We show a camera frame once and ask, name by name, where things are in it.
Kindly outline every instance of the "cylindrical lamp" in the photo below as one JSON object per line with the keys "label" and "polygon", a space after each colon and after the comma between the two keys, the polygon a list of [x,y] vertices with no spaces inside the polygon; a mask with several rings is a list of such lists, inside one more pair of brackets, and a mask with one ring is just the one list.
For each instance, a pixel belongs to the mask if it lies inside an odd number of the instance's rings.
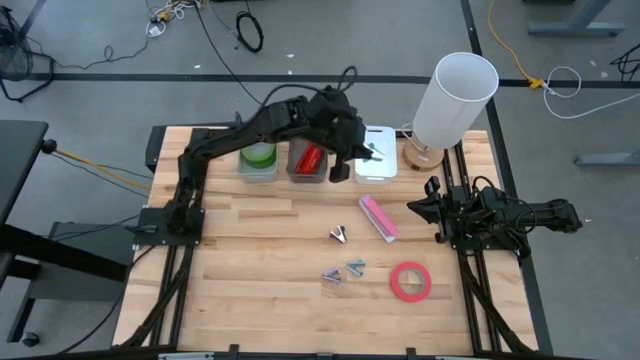
{"label": "cylindrical lamp", "polygon": [[458,52],[443,57],[413,118],[413,135],[403,152],[407,164],[418,171],[438,166],[444,149],[462,139],[498,82],[498,72],[481,56]]}

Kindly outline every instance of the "lamp base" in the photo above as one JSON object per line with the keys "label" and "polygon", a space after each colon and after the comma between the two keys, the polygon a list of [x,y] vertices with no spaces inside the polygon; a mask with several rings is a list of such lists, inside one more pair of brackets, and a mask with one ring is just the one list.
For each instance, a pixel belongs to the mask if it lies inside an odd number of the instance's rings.
{"label": "lamp base", "polygon": [[[405,143],[402,151],[402,157],[409,167],[416,171],[425,172],[440,165],[444,159],[443,149],[428,148],[415,136],[412,136],[410,140]],[[411,142],[426,150],[418,150]]]}

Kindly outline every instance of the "red object in container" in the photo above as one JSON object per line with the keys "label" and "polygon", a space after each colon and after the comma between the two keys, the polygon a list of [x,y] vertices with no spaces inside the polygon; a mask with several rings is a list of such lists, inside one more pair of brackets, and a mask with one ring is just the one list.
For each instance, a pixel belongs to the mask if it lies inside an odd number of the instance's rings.
{"label": "red object in container", "polygon": [[298,161],[298,165],[296,165],[296,169],[293,171],[294,174],[302,174],[302,175],[311,175],[316,170],[318,165],[320,164],[320,160],[322,160],[323,155],[322,148],[309,145],[304,150],[302,157]]}

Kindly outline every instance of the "metal table leg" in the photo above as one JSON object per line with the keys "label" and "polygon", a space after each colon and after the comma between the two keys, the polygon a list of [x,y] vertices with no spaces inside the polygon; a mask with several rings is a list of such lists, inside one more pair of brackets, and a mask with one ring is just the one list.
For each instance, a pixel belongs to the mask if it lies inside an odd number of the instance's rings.
{"label": "metal table leg", "polygon": [[640,166],[640,149],[632,153],[603,153],[580,155],[578,166]]}
{"label": "metal table leg", "polygon": [[611,0],[590,0],[571,21],[529,25],[530,35],[548,36],[616,36],[624,23],[593,22]]}

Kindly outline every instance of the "white lamp shade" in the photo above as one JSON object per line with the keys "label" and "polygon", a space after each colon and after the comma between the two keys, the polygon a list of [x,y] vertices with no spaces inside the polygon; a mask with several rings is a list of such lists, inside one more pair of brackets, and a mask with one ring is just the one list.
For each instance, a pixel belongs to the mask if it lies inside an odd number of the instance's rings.
{"label": "white lamp shade", "polygon": [[414,136],[431,148],[447,149],[469,130],[498,89],[498,72],[485,58],[453,53],[438,62],[413,119]]}

